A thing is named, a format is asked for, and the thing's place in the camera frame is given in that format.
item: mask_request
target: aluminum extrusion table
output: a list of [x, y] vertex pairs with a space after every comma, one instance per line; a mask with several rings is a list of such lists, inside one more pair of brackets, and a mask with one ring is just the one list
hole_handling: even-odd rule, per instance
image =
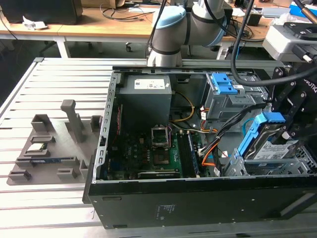
[[[63, 99], [76, 100], [82, 119], [102, 115], [113, 65], [145, 65], [143, 59], [36, 58], [0, 108], [0, 237], [165, 238], [165, 237], [305, 237], [317, 235], [317, 206], [288, 221], [183, 227], [104, 230], [92, 205], [82, 203], [84, 184], [9, 186], [13, 168], [31, 132], [35, 114], [66, 119]], [[220, 60], [184, 60], [184, 66], [229, 67]], [[269, 75], [275, 61], [239, 60], [240, 67], [260, 67]]]

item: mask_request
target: black computer case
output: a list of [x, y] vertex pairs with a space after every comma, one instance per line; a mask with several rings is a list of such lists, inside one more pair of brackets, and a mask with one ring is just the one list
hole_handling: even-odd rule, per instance
[[[128, 116], [128, 119], [138, 116], [138, 113], [124, 114], [124, 107], [129, 108], [130, 105], [123, 105], [121, 109], [118, 109], [121, 103], [127, 104], [127, 101], [119, 101], [120, 93], [128, 89], [129, 92], [135, 93], [133, 85], [136, 89], [137, 79], [150, 80], [160, 76], [162, 80], [168, 75], [170, 82], [165, 85], [166, 88], [171, 87], [173, 90], [187, 88], [187, 95], [194, 98], [193, 95], [200, 92], [198, 85], [204, 88], [200, 78], [193, 76], [190, 78], [190, 83], [186, 85], [184, 81], [176, 80], [173, 72], [182, 79], [181, 75], [186, 75], [189, 71], [193, 75], [199, 73], [204, 75], [206, 71], [202, 68], [145, 68], [142, 70], [140, 67], [114, 68], [114, 70], [109, 84], [100, 142], [96, 157], [89, 167], [83, 197], [85, 203], [92, 203], [105, 229], [285, 220], [317, 201], [315, 160], [304, 149], [298, 152], [298, 156], [309, 157], [310, 172], [308, 174], [302, 174], [295, 169], [285, 174], [281, 172], [264, 176], [203, 177], [202, 175], [202, 177], [148, 180], [133, 178], [133, 175], [129, 174], [128, 177], [123, 176], [122, 179], [115, 180], [109, 173], [109, 168], [116, 166], [115, 163], [118, 161], [114, 160], [111, 150], [120, 150], [113, 146], [114, 132], [118, 135], [118, 131], [124, 131], [124, 125], [121, 127], [118, 124], [124, 121], [125, 116]], [[209, 72], [219, 70], [208, 68]], [[259, 74], [259, 69], [239, 70], [239, 72], [242, 72], [241, 70], [253, 72], [257, 77], [262, 75], [261, 79], [268, 77], [264, 71]], [[127, 87], [128, 83], [125, 80], [132, 80], [134, 84], [130, 82], [131, 87]], [[171, 108], [175, 106], [174, 100], [172, 100]], [[144, 99], [143, 102], [146, 105], [151, 104], [150, 100]], [[229, 144], [234, 144], [234, 137], [231, 136], [224, 142], [227, 149]], [[121, 142], [129, 145], [130, 142], [133, 144], [135, 141], [132, 137], [128, 139], [125, 137]]]
[[0, 0], [9, 23], [21, 23], [23, 16], [32, 21], [74, 25], [83, 13], [80, 0]]

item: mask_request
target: sticker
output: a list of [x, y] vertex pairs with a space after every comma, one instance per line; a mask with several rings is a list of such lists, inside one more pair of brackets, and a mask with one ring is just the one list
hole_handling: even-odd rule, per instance
[[201, 116], [202, 116], [202, 120], [206, 120], [207, 114], [205, 112], [202, 112]]
[[164, 79], [136, 79], [134, 89], [165, 89]]
[[226, 157], [228, 157], [228, 151], [223, 151], [222, 153], [221, 153], [221, 157], [222, 158], [226, 158]]
[[233, 85], [233, 88], [236, 89], [244, 89], [244, 87], [242, 85]]
[[216, 167], [213, 169], [213, 172], [217, 177], [220, 177], [220, 171]]
[[176, 205], [159, 205], [155, 212], [156, 220], [166, 220], [166, 218], [174, 212]]
[[289, 140], [283, 145], [273, 145], [267, 141], [259, 150], [254, 160], [283, 159], [298, 140]]
[[31, 160], [31, 162], [34, 162], [34, 163], [46, 163], [45, 160]]

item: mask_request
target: floor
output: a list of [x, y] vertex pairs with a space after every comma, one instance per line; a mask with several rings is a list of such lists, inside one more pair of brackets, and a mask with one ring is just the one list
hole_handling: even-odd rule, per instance
[[[13, 41], [14, 51], [8, 49], [0, 52], [0, 105], [11, 93], [15, 84], [23, 76], [35, 57], [39, 57], [39, 51], [45, 46], [43, 41]], [[132, 52], [127, 52], [123, 43], [103, 43], [104, 53], [99, 54], [97, 43], [92, 43], [90, 48], [86, 42], [69, 42], [69, 50], [73, 58], [144, 58], [145, 44], [131, 44]], [[181, 49], [183, 59], [187, 56], [187, 47]], [[192, 47], [191, 59], [216, 59], [217, 52], [202, 46]], [[57, 45], [46, 50], [44, 57], [60, 57]], [[269, 60], [268, 53], [263, 48], [242, 48], [238, 60]]]

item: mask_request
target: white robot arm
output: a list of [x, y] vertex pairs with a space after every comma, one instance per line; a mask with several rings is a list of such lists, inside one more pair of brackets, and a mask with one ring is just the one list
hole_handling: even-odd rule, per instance
[[[208, 0], [209, 8], [218, 21], [226, 26], [227, 19], [222, 9], [223, 0]], [[150, 38], [148, 66], [182, 66], [180, 48], [182, 45], [216, 45], [224, 31], [216, 24], [207, 11], [204, 0], [194, 4], [192, 12], [180, 6], [167, 6], [156, 12], [156, 24]]]

